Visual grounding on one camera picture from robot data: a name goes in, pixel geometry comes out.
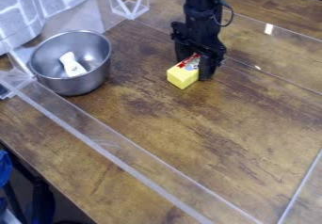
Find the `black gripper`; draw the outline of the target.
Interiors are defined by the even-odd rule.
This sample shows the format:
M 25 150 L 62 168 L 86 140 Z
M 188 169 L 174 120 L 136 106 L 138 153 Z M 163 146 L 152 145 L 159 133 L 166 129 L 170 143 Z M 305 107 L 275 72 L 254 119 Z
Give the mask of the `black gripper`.
M 171 39 L 175 41 L 175 54 L 179 62 L 199 52 L 199 80 L 207 80 L 222 66 L 226 47 L 219 40 L 223 16 L 223 0 L 184 0 L 184 22 L 171 24 Z

